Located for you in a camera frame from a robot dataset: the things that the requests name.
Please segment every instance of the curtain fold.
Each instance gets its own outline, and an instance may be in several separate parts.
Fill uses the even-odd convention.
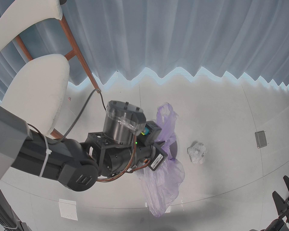
[[[0,1],[0,14],[13,0]],[[67,0],[62,5],[92,71],[105,84],[118,70],[132,80],[145,67],[160,78],[176,67],[192,76],[203,66],[216,76],[262,76],[289,84],[288,0]],[[71,46],[56,19],[20,34],[33,58]],[[25,64],[13,42],[0,54],[0,100]],[[86,77],[76,57],[70,81]]]

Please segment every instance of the plastic bag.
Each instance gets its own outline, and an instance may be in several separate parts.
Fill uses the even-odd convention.
[[[194,164],[204,163],[207,149],[203,143],[196,143],[194,146],[188,148],[188,154]]]
[[[170,145],[176,141],[177,116],[169,103],[158,108],[156,123],[162,128],[162,131],[156,141],[166,141],[162,149],[168,154],[168,158],[155,171],[150,168],[136,171],[149,210],[155,217],[163,215],[178,197],[179,186],[185,178],[183,165],[177,159],[172,158],[170,152]]]

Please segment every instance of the chair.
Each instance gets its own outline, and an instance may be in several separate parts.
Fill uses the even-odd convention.
[[[45,55],[33,59],[19,34],[31,25],[47,18],[60,21],[65,34],[69,34],[72,51]],[[63,16],[59,0],[15,0],[0,17],[0,50],[16,37],[30,60],[16,74],[2,100],[1,106],[37,127],[43,134],[62,136],[54,127],[60,113],[69,78],[68,60],[77,55],[88,76],[91,71]],[[90,78],[95,88],[98,85]]]

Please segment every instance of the floor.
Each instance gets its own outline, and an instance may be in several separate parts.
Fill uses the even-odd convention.
[[[165,78],[157,82],[145,74],[125,81],[116,76],[108,90],[103,87],[103,97],[140,106],[147,119],[155,119],[164,102],[178,113],[177,158],[186,177],[169,213],[151,215],[135,174],[73,192],[10,168],[0,188],[20,219],[38,231],[249,231],[265,229],[276,219],[272,192],[289,196],[283,182],[283,176],[289,176],[288,89],[246,76],[236,80],[230,74],[190,78],[175,73]],[[80,91],[68,86],[57,130],[66,132],[92,90],[91,84]],[[95,94],[68,138],[84,141],[88,132],[102,131],[104,118]],[[258,149],[254,133],[262,130],[268,145]],[[191,163],[187,154],[195,141],[208,149],[201,165]],[[77,221],[61,217],[60,199],[76,202]]]

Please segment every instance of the barcode label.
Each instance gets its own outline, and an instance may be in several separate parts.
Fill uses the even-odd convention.
[[[155,169],[155,167],[158,165],[158,163],[163,159],[163,155],[159,154],[158,157],[155,159],[155,161],[151,164],[151,168]]]

